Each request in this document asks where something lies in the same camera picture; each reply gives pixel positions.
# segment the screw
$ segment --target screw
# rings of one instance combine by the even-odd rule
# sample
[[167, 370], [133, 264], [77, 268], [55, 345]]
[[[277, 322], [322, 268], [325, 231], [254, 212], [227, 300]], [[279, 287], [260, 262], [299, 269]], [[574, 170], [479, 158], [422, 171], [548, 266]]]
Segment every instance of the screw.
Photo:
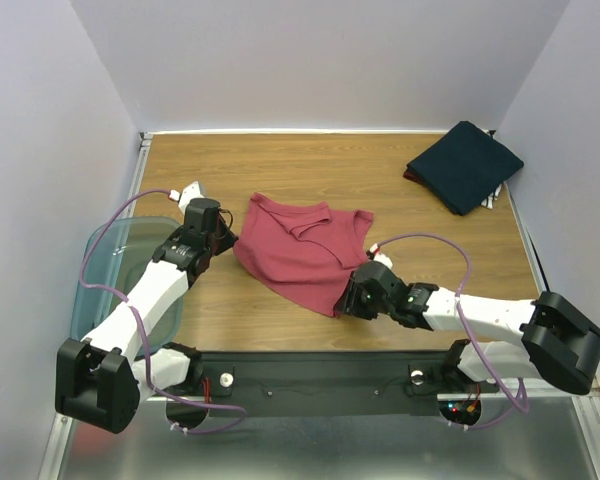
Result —
[[417, 387], [422, 385], [424, 383], [424, 373], [421, 370], [411, 372], [411, 383]]
[[220, 385], [224, 388], [228, 388], [233, 385], [233, 375], [230, 373], [223, 373], [220, 375]]

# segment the gray wall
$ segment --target gray wall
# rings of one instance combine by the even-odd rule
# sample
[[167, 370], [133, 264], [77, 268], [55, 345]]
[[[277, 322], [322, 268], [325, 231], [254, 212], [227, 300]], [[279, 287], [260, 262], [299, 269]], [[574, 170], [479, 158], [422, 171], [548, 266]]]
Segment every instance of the gray wall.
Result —
[[72, 0], [142, 130], [495, 128], [568, 0]]
[[37, 477], [79, 263], [135, 132], [68, 1], [0, 2], [0, 479]]
[[600, 0], [570, 3], [498, 132], [550, 287], [600, 325]]

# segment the wooden surface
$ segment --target wooden surface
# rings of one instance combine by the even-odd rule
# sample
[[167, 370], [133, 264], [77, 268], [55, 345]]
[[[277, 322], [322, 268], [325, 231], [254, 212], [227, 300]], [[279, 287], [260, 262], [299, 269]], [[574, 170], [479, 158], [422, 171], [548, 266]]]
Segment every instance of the wooden surface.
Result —
[[[141, 190], [182, 189], [201, 181], [207, 195], [230, 209], [240, 232], [249, 197], [261, 192], [279, 203], [374, 212], [365, 246], [396, 234], [434, 232], [462, 245], [474, 273], [473, 295], [503, 299], [537, 296], [506, 192], [494, 210], [452, 215], [428, 190], [402, 178], [405, 164], [438, 135], [163, 135], [153, 139]], [[135, 215], [181, 220], [173, 203], [155, 195]], [[388, 245], [394, 271], [408, 283], [455, 289], [462, 257], [435, 240]], [[177, 341], [203, 350], [436, 349], [461, 333], [409, 330], [389, 318], [333, 319], [305, 310], [251, 277], [231, 252], [184, 297]]]

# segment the crumpled red cloth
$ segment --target crumpled red cloth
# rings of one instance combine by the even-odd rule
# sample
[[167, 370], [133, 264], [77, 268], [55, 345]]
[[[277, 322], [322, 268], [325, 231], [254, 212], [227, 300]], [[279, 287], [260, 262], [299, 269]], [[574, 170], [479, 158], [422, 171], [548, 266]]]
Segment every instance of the crumpled red cloth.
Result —
[[281, 205], [255, 193], [233, 252], [274, 292], [333, 317], [351, 272], [368, 261], [363, 243], [372, 222], [364, 210]]

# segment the folded dark blue cloth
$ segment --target folded dark blue cloth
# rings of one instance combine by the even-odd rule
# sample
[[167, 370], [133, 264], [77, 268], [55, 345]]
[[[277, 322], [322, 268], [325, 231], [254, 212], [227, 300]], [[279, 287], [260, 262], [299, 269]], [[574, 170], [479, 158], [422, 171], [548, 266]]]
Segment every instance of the folded dark blue cloth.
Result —
[[471, 122], [458, 123], [407, 164], [453, 213], [466, 215], [524, 166], [507, 147]]

